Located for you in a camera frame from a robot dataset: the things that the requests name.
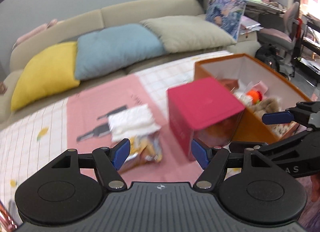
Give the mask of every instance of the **white towel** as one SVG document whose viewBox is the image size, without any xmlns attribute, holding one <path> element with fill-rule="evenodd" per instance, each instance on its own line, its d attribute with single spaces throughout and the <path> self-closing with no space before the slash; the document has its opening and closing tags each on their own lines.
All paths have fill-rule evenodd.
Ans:
<svg viewBox="0 0 320 232">
<path fill-rule="evenodd" d="M 109 127 L 112 133 L 112 142 L 152 134 L 161 128 L 155 123 L 147 104 L 109 116 Z"/>
</svg>

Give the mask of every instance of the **silver screw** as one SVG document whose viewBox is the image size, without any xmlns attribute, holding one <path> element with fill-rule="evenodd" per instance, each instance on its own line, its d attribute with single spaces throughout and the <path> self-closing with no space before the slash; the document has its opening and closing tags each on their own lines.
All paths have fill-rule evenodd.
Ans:
<svg viewBox="0 0 320 232">
<path fill-rule="evenodd" d="M 121 189 L 122 187 L 124 187 L 124 183 L 120 180 L 113 180 L 109 182 L 109 187 L 112 189 Z"/>
<path fill-rule="evenodd" d="M 212 187 L 212 184 L 207 180 L 201 180 L 197 182 L 196 186 L 200 189 L 209 189 Z"/>
</svg>

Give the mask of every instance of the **pink box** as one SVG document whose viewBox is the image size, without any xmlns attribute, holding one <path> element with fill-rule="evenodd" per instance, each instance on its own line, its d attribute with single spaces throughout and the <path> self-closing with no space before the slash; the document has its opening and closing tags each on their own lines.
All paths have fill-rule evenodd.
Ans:
<svg viewBox="0 0 320 232">
<path fill-rule="evenodd" d="M 199 79 L 167 94 L 170 128 L 190 160 L 193 138 L 209 147 L 230 143 L 245 107 L 217 80 Z"/>
</svg>

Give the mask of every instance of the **chair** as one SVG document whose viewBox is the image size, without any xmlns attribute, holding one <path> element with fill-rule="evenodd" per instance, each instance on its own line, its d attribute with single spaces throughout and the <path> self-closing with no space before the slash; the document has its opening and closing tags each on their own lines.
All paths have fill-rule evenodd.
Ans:
<svg viewBox="0 0 320 232">
<path fill-rule="evenodd" d="M 264 28 L 258 32 L 258 40 L 262 43 L 272 44 L 280 50 L 284 50 L 280 53 L 281 56 L 284 56 L 285 52 L 290 53 L 296 44 L 296 37 L 291 39 L 290 34 L 292 32 L 292 24 L 296 23 L 299 7 L 299 2 L 295 2 L 284 14 L 284 32 L 273 28 Z M 279 62 L 280 72 L 285 73 L 286 76 L 293 73 L 293 67 L 290 61 L 291 57 Z"/>
</svg>

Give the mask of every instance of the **open storage box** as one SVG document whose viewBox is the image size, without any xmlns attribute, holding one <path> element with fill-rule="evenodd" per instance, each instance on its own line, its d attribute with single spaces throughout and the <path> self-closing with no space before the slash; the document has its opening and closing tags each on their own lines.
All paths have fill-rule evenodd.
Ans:
<svg viewBox="0 0 320 232">
<path fill-rule="evenodd" d="M 235 54 L 196 62 L 194 80 L 209 76 L 219 79 L 238 79 L 245 85 L 263 81 L 268 86 L 265 95 L 281 98 L 280 105 L 283 110 L 295 107 L 297 102 L 310 101 L 282 75 L 247 54 Z M 263 124 L 253 111 L 246 108 L 232 140 L 271 144 L 291 136 L 297 127 L 298 124 L 294 125 L 286 134 L 278 137 L 268 126 Z"/>
</svg>

